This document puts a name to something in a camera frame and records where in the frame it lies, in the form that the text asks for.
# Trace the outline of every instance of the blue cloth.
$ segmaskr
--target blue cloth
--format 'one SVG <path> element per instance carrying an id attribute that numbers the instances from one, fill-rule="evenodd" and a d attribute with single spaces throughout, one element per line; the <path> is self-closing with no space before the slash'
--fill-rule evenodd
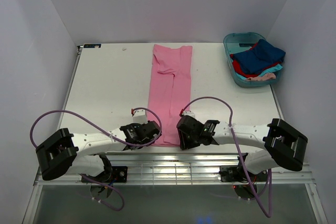
<path id="1" fill-rule="evenodd" d="M 282 69 L 282 65 L 277 64 L 277 65 L 274 66 L 274 67 L 271 67 L 271 68 L 268 68 L 268 69 L 264 70 L 264 71 L 261 72 L 261 74 L 258 75 L 258 76 L 261 77 L 261 76 L 264 76 L 264 75 L 267 74 L 267 73 L 274 73 L 274 72 L 279 71 L 279 70 L 281 70 L 281 69 Z M 241 76 L 241 75 L 238 74 L 238 73 L 236 73 L 236 75 L 237 75 L 239 78 L 241 78 L 242 80 L 244 80 L 244 81 L 247 79 L 246 77 Z"/>
<path id="2" fill-rule="evenodd" d="M 233 54 L 233 58 L 239 62 L 243 73 L 260 74 L 268 66 L 283 62 L 285 54 L 283 50 L 260 39 L 253 49 Z"/>

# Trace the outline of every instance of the teal basket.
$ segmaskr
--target teal basket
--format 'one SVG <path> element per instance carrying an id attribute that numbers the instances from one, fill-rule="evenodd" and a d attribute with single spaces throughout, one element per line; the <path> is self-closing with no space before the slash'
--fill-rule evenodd
<path id="1" fill-rule="evenodd" d="M 261 87 L 265 85 L 271 85 L 279 81 L 281 76 L 281 70 L 275 72 L 276 79 L 271 79 L 267 81 L 244 81 L 235 72 L 232 66 L 232 61 L 230 54 L 236 54 L 243 52 L 251 48 L 251 46 L 257 43 L 260 39 L 266 40 L 262 35 L 257 33 L 242 33 L 242 34 L 229 34 L 224 40 L 226 59 L 230 67 L 231 75 L 235 83 L 243 88 L 254 88 Z"/>

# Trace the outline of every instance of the light blue cloth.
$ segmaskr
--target light blue cloth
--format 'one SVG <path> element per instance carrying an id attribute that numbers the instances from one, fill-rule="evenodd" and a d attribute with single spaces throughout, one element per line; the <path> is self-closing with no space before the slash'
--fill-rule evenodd
<path id="1" fill-rule="evenodd" d="M 261 76 L 264 76 L 264 75 L 267 74 L 267 73 L 274 73 L 274 72 L 276 72 L 276 71 L 279 71 L 280 69 L 282 69 L 282 65 L 277 64 L 277 65 L 274 66 L 274 67 L 265 69 L 265 70 L 264 70 L 263 72 L 261 72 L 260 75 L 258 75 L 258 76 L 261 77 Z M 242 80 L 244 80 L 244 81 L 247 79 L 246 77 L 241 76 L 240 74 L 237 74 L 237 73 L 236 73 L 236 75 L 237 75 L 239 78 L 241 78 Z"/>

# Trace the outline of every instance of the metal frame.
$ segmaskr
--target metal frame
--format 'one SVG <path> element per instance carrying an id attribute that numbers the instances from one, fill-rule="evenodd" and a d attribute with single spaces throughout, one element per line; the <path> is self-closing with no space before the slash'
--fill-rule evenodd
<path id="1" fill-rule="evenodd" d="M 127 166 L 127 183 L 131 185 L 233 185 L 239 183 L 221 182 L 219 167 L 236 166 L 237 155 L 113 155 L 108 156 L 113 166 Z M 314 179 L 309 165 L 302 171 L 291 172 L 283 168 L 272 170 L 274 184 L 312 184 Z M 80 175 L 65 175 L 51 181 L 38 176 L 39 185 L 74 185 L 80 182 Z"/>
<path id="2" fill-rule="evenodd" d="M 306 184 L 306 189 L 317 223 L 327 224 L 328 221 L 316 190 L 316 184 Z"/>
<path id="3" fill-rule="evenodd" d="M 22 224 L 32 224 L 42 194 L 42 185 L 34 185 Z"/>
<path id="4" fill-rule="evenodd" d="M 76 74 L 83 46 L 78 47 L 75 67 L 71 76 L 68 92 L 63 109 L 70 95 L 73 79 Z M 271 86 L 273 98 L 278 114 L 283 119 L 277 96 Z M 60 116 L 57 129 L 60 128 L 63 113 Z M 109 160 L 114 166 L 125 165 L 128 167 L 128 182 L 119 183 L 118 186 L 130 185 L 231 185 L 220 181 L 219 167 L 222 165 L 234 166 L 238 164 L 237 154 L 109 154 Z M 283 168 L 272 169 L 273 184 L 305 184 L 307 193 L 318 223 L 327 223 L 320 198 L 316 191 L 315 181 L 308 164 L 304 164 L 302 171 L 291 172 Z M 79 175 L 65 175 L 52 181 L 42 180 L 37 174 L 33 193 L 23 220 L 23 224 L 33 223 L 38 207 L 43 185 L 87 185 L 80 182 Z"/>

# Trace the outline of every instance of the red cloth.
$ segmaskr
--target red cloth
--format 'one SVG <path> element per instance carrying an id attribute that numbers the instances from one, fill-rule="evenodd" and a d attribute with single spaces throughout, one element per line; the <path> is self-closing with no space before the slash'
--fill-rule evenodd
<path id="1" fill-rule="evenodd" d="M 274 64 L 272 64 L 272 65 L 268 66 L 267 68 L 263 69 L 263 71 L 266 70 L 266 69 L 268 69 L 268 68 L 275 67 L 277 64 L 280 64 L 280 63 L 281 63 L 280 61 L 275 62 Z M 232 66 L 233 66 L 233 68 L 235 69 L 235 71 L 236 71 L 237 74 L 240 74 L 241 76 L 244 76 L 244 77 L 246 77 L 246 78 L 257 77 L 257 76 L 259 76 L 258 74 L 245 74 L 245 73 L 242 71 L 242 69 L 240 68 L 239 62 L 238 62 L 237 60 L 233 60 L 233 62 L 232 62 Z"/>
<path id="2" fill-rule="evenodd" d="M 255 43 L 249 50 L 252 50 L 253 48 L 255 48 L 257 46 L 258 43 Z"/>

